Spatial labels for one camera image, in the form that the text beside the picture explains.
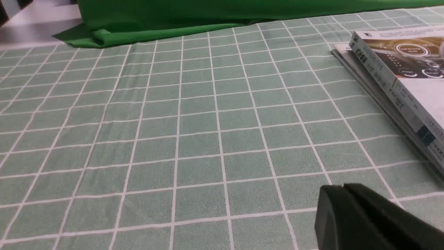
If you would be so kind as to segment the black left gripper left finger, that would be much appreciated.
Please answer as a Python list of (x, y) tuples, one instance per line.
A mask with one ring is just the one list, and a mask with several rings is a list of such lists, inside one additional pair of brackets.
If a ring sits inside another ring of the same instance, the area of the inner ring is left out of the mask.
[(365, 212), (341, 186), (321, 186), (314, 229), (319, 250), (373, 248), (373, 228)]

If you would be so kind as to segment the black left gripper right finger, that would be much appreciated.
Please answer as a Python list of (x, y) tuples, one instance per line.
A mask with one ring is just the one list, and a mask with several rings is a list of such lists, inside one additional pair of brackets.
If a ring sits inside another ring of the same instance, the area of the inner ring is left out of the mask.
[(397, 250), (442, 250), (443, 231), (358, 183), (343, 186), (361, 205), (382, 235)]

